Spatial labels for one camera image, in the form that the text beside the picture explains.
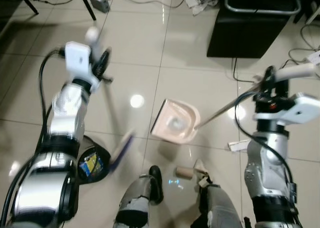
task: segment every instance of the electrical cable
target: electrical cable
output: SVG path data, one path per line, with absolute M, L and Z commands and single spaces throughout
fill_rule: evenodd
M 304 29 L 307 27 L 316 27 L 316 28 L 320 28 L 320 25 L 317 24 L 305 24 L 301 29 L 300 29 L 300 36 L 302 38 L 302 40 L 305 42 L 305 44 L 309 47 L 309 48 L 292 48 L 288 51 L 288 56 L 290 57 L 291 60 L 293 60 L 295 62 L 296 65 L 298 65 L 299 63 L 304 63 L 305 59 L 302 60 L 298 60 L 296 58 L 293 57 L 293 55 L 291 54 L 293 51 L 310 51 L 310 52 L 317 52 L 320 51 L 320 45 L 318 47 L 314 47 L 313 45 L 311 45 L 305 35 L 304 35 Z
M 236 40 L 236 43 L 235 43 L 235 48 L 236 49 L 238 49 L 238 45 L 239 45 L 239 42 L 240 42 L 239 40 L 240 40 L 240 37 L 242 36 L 243 30 L 246 28 L 246 26 L 248 25 L 249 21 L 254 16 L 254 14 L 256 14 L 257 12 L 258 12 L 258 9 L 256 9 L 254 11 L 254 13 L 247 19 L 247 21 L 245 23 L 243 23 L 243 25 L 238 29 L 237 40 Z M 236 68 L 237 68 L 237 61 L 238 61 L 238 57 L 235 57 L 234 66 L 233 66 L 233 72 L 232 72 L 233 79 L 235 81 L 237 81 L 237 82 L 255 83 L 252 80 L 243 80 L 243 79 L 236 78 L 236 74 L 235 73 L 236 73 Z
M 46 4 L 50 4 L 50 5 L 53 5 L 53 6 L 57 6 L 57 5 L 64 5 L 64 4 L 67 4 L 67 3 L 70 3 L 72 2 L 73 0 L 68 0 L 66 2 L 61 2 L 61 3 L 52 3 L 50 1 L 47 1 L 47 0 L 38 0 L 39 2 L 42 2 L 42 3 L 46 3 Z M 171 9 L 176 9 L 178 7 L 180 7 L 185 0 L 181 0 L 181 2 L 177 5 L 169 5 L 169 4 L 165 4 L 163 2 L 161 2 L 160 0 L 148 0 L 148 1 L 136 1 L 136 0 L 128 0 L 132 3 L 135 3 L 135 4 L 139 4 L 139 5 L 142 5 L 142 4 L 150 4 L 150 3 L 159 3 L 165 7 L 168 7 L 168 8 L 171 8 Z
M 288 62 L 293 62 L 294 64 L 298 65 L 298 63 L 296 63 L 293 59 L 287 59 L 287 60 L 283 63 L 283 65 L 279 68 L 279 70 L 285 68 L 285 67 L 288 65 Z
M 68 3 L 72 2 L 72 1 L 73 0 L 67 0 L 67 1 L 59 2 L 59 3 L 52 3 L 52 2 L 47 1 L 47 0 L 38 0 L 38 2 L 46 3 L 46 4 L 49 4 L 49 5 L 52 5 L 52 6 L 65 5 L 65 4 L 68 4 Z
M 43 87 L 43 73 L 44 73 L 44 68 L 49 60 L 50 57 L 52 57 L 55 54 L 59 54 L 60 50 L 59 49 L 54 49 L 50 51 L 45 58 L 43 59 L 40 70 L 39 70 L 39 75 L 38 75 L 38 85 L 39 85 L 39 93 L 40 93 L 40 102 L 41 102 L 41 108 L 42 108 L 42 129 L 41 132 L 45 136 L 47 134 L 47 108 L 46 108 L 46 101 L 45 101 L 45 94 L 44 94 L 44 87 Z
M 247 91 L 243 94 L 241 94 L 234 102 L 234 119 L 235 119 L 235 123 L 236 125 L 238 126 L 238 128 L 240 129 L 240 131 L 242 131 L 247 137 L 249 137 L 250 139 L 252 139 L 253 141 L 255 141 L 256 143 L 258 143 L 259 145 L 263 146 L 265 149 L 267 149 L 268 151 L 272 152 L 278 159 L 279 161 L 284 165 L 287 173 L 288 173 L 288 177 L 289 177 L 289 182 L 290 183 L 294 183 L 294 180 L 293 180 L 293 176 L 292 176 L 292 173 L 291 173 L 291 170 L 286 162 L 286 160 L 276 151 L 274 150 L 273 148 L 271 148 L 270 146 L 268 146 L 266 143 L 264 143 L 261 139 L 259 139 L 258 137 L 252 135 L 252 134 L 249 134 L 247 131 L 245 131 L 242 126 L 240 125 L 240 122 L 239 122 L 239 118 L 237 116 L 237 109 L 236 107 L 239 105 L 239 103 L 244 100 L 245 98 L 247 97 L 250 97 L 250 96 L 253 96 L 253 95 L 262 95 L 263 92 L 258 92 L 258 91 Z
M 247 83 L 255 83 L 254 81 L 252 81 L 252 80 L 242 80 L 242 79 L 238 79 L 238 78 L 236 78 L 236 67 L 237 67 L 237 60 L 238 60 L 238 58 L 236 57 L 235 58 L 235 62 L 234 62 L 234 66 L 233 66 L 233 79 L 235 79 L 237 82 L 247 82 Z
M 168 8 L 171 8 L 171 9 L 176 9 L 176 8 L 180 7 L 185 0 L 181 0 L 181 2 L 179 4 L 177 4 L 177 5 L 165 4 L 165 3 L 163 3 L 163 2 L 161 2 L 159 0 L 149 0 L 149 1 L 128 0 L 128 1 L 133 2 L 135 4 L 159 3 L 159 4 L 161 4 L 161 5 L 165 6 L 165 7 L 168 7 Z

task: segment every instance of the white dustpan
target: white dustpan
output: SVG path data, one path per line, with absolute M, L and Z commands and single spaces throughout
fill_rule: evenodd
M 200 122 L 198 110 L 182 101 L 165 99 L 155 119 L 151 134 L 165 141 L 184 144 L 196 135 Z

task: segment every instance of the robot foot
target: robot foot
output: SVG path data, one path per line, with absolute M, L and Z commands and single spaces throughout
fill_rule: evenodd
M 150 201 L 156 205 L 160 204 L 164 199 L 164 191 L 162 188 L 162 175 L 160 168 L 157 165 L 153 165 L 149 169 L 149 175 L 154 179 L 151 179 L 151 194 Z

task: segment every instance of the tripod leg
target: tripod leg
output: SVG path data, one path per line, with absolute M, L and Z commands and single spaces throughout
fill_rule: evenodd
M 163 200 L 162 176 L 158 166 L 149 175 L 141 175 L 126 190 L 116 215 L 113 228 L 148 228 L 149 203 Z
M 83 0 L 83 3 L 85 4 L 85 7 L 87 8 L 88 12 L 90 13 L 90 16 L 94 21 L 96 21 L 96 16 L 94 14 L 94 11 L 91 9 L 91 6 L 89 5 L 88 0 Z
M 37 9 L 34 7 L 34 5 L 30 2 L 30 0 L 24 0 L 24 2 L 31 8 L 31 10 L 38 15 L 39 12 L 37 11 Z

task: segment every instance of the cardboard tube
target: cardboard tube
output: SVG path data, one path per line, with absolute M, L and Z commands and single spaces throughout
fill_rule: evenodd
M 175 175 L 179 178 L 191 180 L 194 176 L 194 169 L 183 166 L 177 166 L 175 169 Z

